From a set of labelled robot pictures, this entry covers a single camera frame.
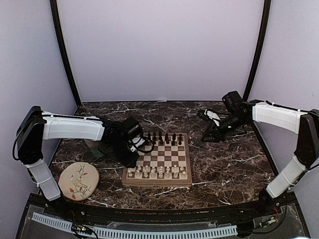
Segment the right black frame post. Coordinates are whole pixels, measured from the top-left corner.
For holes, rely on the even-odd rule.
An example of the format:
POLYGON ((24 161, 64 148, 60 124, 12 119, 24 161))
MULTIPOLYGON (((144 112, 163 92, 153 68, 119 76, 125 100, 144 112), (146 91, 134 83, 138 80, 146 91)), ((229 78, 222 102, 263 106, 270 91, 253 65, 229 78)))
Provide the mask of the right black frame post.
POLYGON ((248 101, 254 80, 257 74, 257 69, 259 66, 263 46, 264 46, 264 41, 265 41, 265 36, 267 32, 267 26, 268 26, 268 21, 269 21, 269 15, 270 15, 270 8, 271 8, 271 0, 264 0, 264 5, 263 5, 263 12, 262 12, 262 18, 261 18, 261 24, 260 24, 260 29, 259 29, 259 34, 258 34, 258 39, 256 43, 256 49, 250 69, 250 73, 248 76, 247 84, 244 90, 243 94, 243 100, 248 101))

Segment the bird painted ceramic plate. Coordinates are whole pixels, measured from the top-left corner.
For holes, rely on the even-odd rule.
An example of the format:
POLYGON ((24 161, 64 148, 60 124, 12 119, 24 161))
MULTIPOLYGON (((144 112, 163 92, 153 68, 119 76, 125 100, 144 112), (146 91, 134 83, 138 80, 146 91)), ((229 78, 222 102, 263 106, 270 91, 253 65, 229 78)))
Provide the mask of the bird painted ceramic plate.
POLYGON ((88 199, 99 183, 96 167, 86 162, 76 162, 62 171, 58 185, 63 196, 72 201, 88 199))

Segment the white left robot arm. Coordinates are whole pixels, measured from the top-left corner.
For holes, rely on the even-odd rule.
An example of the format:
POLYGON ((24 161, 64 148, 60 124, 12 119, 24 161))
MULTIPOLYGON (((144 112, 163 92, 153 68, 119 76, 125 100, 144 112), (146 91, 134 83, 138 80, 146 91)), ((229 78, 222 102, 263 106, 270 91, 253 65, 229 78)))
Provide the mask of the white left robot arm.
POLYGON ((145 143, 143 136, 143 128, 134 117, 117 121, 102 116, 59 115, 33 106, 16 131, 12 156, 27 168, 45 199, 51 202, 52 211, 66 217, 70 205, 61 199, 61 189, 43 153, 49 141, 55 142, 56 147, 64 139, 103 142, 111 146, 123 166, 135 167, 138 151, 145 143))

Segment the black chess rook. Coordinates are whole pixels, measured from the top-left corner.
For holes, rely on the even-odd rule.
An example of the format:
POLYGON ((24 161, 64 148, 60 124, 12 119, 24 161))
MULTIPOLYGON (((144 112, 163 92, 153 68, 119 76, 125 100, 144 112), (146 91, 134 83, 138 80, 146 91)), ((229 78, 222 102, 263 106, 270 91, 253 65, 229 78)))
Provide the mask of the black chess rook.
POLYGON ((182 144, 182 134, 179 134, 178 137, 178 144, 181 145, 182 144))

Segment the black front rail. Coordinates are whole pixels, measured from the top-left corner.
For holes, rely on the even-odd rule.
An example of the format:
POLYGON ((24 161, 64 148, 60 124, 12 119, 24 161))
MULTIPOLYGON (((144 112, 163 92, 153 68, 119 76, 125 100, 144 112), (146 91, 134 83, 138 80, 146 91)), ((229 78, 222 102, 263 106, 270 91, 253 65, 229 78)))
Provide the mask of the black front rail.
POLYGON ((128 222, 174 222, 216 219, 222 222, 246 221, 252 213, 236 206, 191 210, 131 210, 86 206, 83 219, 92 222, 111 220, 128 222))

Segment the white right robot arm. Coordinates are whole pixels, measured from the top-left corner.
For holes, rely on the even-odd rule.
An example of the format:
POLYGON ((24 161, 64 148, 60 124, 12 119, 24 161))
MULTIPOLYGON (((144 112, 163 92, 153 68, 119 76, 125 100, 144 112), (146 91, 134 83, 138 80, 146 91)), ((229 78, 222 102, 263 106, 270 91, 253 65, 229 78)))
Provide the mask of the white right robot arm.
POLYGON ((228 133, 248 123, 256 123, 262 131, 267 147, 279 174, 260 193, 254 211, 265 216, 274 207, 273 199, 303 175, 316 167, 319 159, 319 112, 317 109, 301 110, 263 100, 245 101, 237 91, 223 98, 227 112, 199 110, 197 115, 209 125, 202 142, 221 142, 228 133))

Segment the floral ceramic mug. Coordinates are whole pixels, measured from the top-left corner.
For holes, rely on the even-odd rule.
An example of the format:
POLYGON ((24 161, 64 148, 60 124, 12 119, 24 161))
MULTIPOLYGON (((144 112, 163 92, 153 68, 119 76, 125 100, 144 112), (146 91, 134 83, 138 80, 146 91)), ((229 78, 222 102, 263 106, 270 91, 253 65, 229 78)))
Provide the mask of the floral ceramic mug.
POLYGON ((85 139, 84 141, 95 158, 101 158, 104 156, 104 153, 99 150, 99 141, 92 141, 88 139, 85 139))

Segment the left black frame post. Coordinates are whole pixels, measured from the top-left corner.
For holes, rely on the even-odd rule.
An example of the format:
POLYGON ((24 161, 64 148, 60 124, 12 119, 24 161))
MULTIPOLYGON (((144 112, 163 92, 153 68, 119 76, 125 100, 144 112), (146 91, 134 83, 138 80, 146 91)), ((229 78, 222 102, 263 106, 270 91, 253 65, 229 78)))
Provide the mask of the left black frame post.
POLYGON ((76 87, 76 83, 74 80, 74 76, 72 73, 71 65, 69 62, 68 54, 67 54, 67 49, 66 49, 66 45, 65 45, 65 41, 63 37, 63 32, 62 32, 62 25, 61 25, 60 16, 59 16, 58 2, 56 0, 50 0, 50 8, 51 8, 51 14, 53 19, 56 39, 57 39, 57 43, 59 47, 59 52, 60 52, 63 66, 64 66, 67 81, 68 81, 73 99, 75 101, 75 104, 77 107, 79 107, 81 106, 82 102, 76 87))

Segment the wooden chess board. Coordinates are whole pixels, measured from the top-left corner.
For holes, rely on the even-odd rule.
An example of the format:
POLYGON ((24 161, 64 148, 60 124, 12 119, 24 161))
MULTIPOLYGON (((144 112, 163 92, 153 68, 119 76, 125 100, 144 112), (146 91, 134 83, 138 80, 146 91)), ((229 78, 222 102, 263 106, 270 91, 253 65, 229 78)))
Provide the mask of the wooden chess board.
POLYGON ((124 168, 122 175, 122 184, 124 186, 139 186, 139 187, 190 187, 192 186, 192 175, 189 157, 189 147, 188 147, 188 135, 184 132, 178 133, 144 133, 144 136, 150 139, 155 139, 155 146, 152 149, 152 144, 147 143, 142 147, 144 151, 150 151, 150 153, 139 153, 137 159, 136 167, 134 168, 124 168), (182 134, 182 144, 178 144, 179 134, 182 134), (173 166, 177 165, 177 170, 174 171, 173 166), (143 172, 145 171, 145 166, 149 166, 149 177, 143 178, 143 172), (184 171, 187 172, 187 178, 181 178, 180 166, 184 166, 184 171), (156 169, 156 177, 150 178, 150 171, 152 168, 156 169), (158 178, 158 168, 163 167, 163 178, 158 178), (165 178, 166 168, 170 168, 169 179, 165 178), (128 169, 132 171, 132 177, 128 176, 128 169), (135 171, 140 170, 141 176, 139 178, 135 177, 135 171), (173 178, 174 172, 179 172, 179 179, 173 178))

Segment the black frame post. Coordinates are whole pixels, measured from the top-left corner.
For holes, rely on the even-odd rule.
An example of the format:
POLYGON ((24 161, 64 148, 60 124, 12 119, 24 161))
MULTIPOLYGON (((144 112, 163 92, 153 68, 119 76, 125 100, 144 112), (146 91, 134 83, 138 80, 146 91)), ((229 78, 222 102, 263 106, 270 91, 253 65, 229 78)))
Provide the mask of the black frame post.
POLYGON ((63 32, 62 32, 62 25, 61 25, 60 16, 59 16, 58 2, 56 0, 50 0, 50 8, 51 8, 51 14, 53 19, 56 39, 57 39, 57 43, 59 47, 59 52, 60 52, 63 66, 64 66, 67 81, 68 81, 73 99, 75 101, 75 104, 77 107, 79 107, 81 106, 82 102, 76 87, 76 83, 74 80, 74 76, 72 73, 71 65, 69 62, 68 54, 67 54, 67 49, 66 49, 66 45, 65 45, 65 41, 63 37, 63 32))
POLYGON ((265 36, 267 32, 267 26, 268 26, 268 21, 269 21, 269 15, 270 15, 270 8, 271 8, 271 0, 264 0, 264 5, 263 5, 263 12, 262 12, 262 18, 261 18, 261 24, 260 24, 260 29, 259 29, 259 34, 258 34, 258 39, 256 43, 256 49, 250 69, 250 73, 248 76, 247 84, 244 90, 243 94, 243 100, 248 101, 254 80, 257 74, 257 69, 259 66, 263 46, 264 46, 264 41, 265 41, 265 36))

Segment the white chess queen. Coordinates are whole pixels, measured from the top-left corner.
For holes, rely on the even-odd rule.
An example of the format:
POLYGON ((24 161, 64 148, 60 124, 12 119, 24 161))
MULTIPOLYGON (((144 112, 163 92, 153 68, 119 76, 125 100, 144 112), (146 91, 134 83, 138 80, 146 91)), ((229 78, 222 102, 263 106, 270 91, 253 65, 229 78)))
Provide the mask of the white chess queen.
POLYGON ((153 167, 150 171, 150 178, 155 178, 156 177, 156 169, 153 167))

